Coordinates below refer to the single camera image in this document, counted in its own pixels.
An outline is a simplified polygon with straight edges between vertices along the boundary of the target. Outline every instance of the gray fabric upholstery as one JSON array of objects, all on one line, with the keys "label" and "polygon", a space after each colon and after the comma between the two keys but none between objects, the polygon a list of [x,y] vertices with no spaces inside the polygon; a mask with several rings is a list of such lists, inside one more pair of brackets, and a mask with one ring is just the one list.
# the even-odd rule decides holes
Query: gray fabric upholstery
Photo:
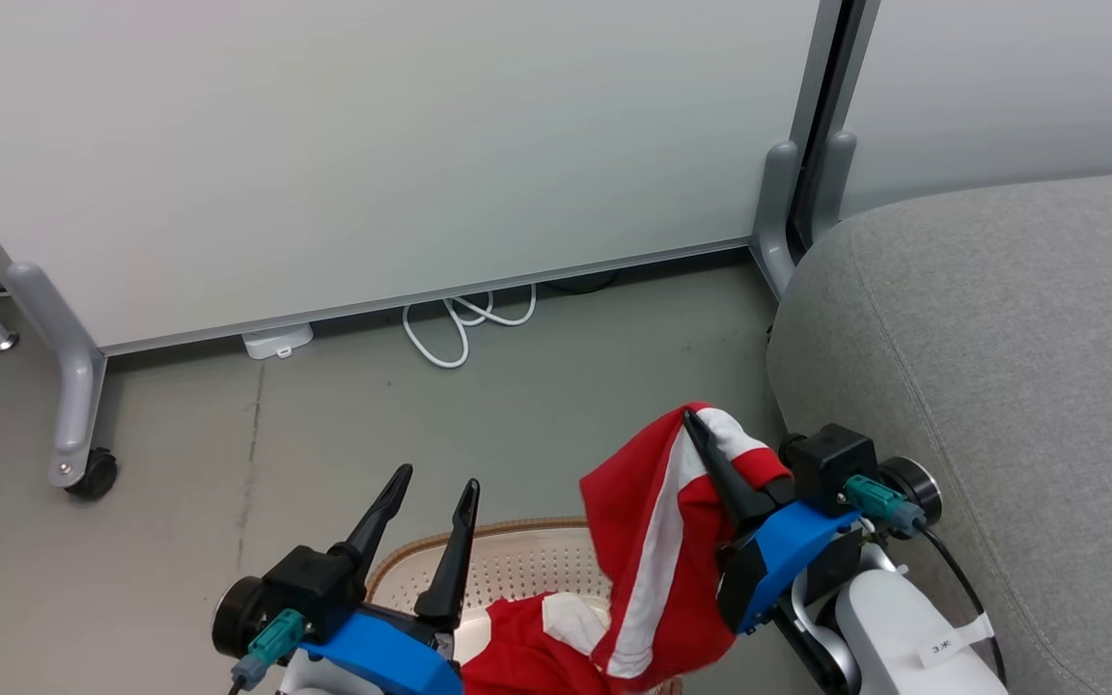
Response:
[{"label": "gray fabric upholstery", "polygon": [[[767,369],[791,430],[836,421],[940,479],[1011,692],[1112,692],[1112,177],[844,221],[797,268]],[[898,552],[970,618],[923,543]]]}]

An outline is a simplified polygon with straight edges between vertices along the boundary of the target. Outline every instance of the red cloth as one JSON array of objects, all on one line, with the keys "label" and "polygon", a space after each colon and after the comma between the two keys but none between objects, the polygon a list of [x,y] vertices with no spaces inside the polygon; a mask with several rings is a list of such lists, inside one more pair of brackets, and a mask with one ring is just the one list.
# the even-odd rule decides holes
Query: red cloth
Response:
[{"label": "red cloth", "polygon": [[486,608],[492,641],[463,667],[467,695],[609,695],[586,655],[544,633],[545,596],[503,598]]},{"label": "red cloth", "polygon": [[[684,431],[685,408],[755,488],[790,475],[775,451],[706,404],[649,424],[582,479],[599,567],[613,582],[612,622],[589,655],[595,668],[587,672],[577,651],[544,634],[542,597],[497,603],[488,610],[488,647],[463,669],[467,694],[644,692],[732,647],[715,603],[715,549],[732,537],[732,524]],[[602,674],[598,687],[584,683],[587,673]]]}]

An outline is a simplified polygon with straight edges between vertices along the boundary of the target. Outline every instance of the laundry basket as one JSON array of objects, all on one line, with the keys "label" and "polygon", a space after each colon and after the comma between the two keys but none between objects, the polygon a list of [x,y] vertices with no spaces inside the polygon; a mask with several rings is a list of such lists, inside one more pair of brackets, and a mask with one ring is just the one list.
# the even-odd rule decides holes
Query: laundry basket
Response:
[{"label": "laundry basket", "polygon": [[[385,558],[368,577],[368,603],[414,610],[415,599],[431,582],[447,540],[447,533],[415,540]],[[463,625],[454,633],[454,658],[466,663],[485,649],[490,639],[490,604],[498,598],[526,598],[545,590],[579,595],[606,622],[612,582],[599,572],[586,519],[523,519],[477,528]],[[679,678],[652,691],[662,695],[679,692]]]}]

